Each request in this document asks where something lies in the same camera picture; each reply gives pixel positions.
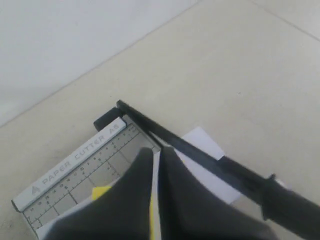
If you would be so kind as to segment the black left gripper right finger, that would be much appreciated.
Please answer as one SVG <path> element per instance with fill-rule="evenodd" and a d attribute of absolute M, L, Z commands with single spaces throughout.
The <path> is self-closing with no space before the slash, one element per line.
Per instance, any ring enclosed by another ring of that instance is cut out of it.
<path fill-rule="evenodd" d="M 276 240 L 271 228 L 225 203 L 183 164 L 175 150 L 160 151 L 158 209 L 164 240 Z"/>

